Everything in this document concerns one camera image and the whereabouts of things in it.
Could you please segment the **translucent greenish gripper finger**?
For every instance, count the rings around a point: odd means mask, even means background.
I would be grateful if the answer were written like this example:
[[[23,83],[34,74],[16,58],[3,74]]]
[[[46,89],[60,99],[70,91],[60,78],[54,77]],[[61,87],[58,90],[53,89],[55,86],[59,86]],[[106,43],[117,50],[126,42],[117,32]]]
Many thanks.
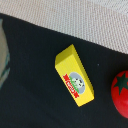
[[[2,23],[3,20],[0,19],[0,88],[2,87],[10,72],[10,53]]]

